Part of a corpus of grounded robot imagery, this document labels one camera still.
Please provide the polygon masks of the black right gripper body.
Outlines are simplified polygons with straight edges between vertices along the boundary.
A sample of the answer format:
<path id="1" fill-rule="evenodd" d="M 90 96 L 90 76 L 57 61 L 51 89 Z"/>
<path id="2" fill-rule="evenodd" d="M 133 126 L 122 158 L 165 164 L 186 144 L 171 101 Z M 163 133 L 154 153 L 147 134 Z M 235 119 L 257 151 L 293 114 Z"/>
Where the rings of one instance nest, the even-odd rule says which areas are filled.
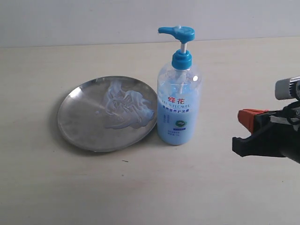
<path id="1" fill-rule="evenodd" d="M 259 156 L 288 158 L 300 162 L 300 102 L 281 110 L 265 111 L 255 116 L 255 131 L 260 135 Z"/>

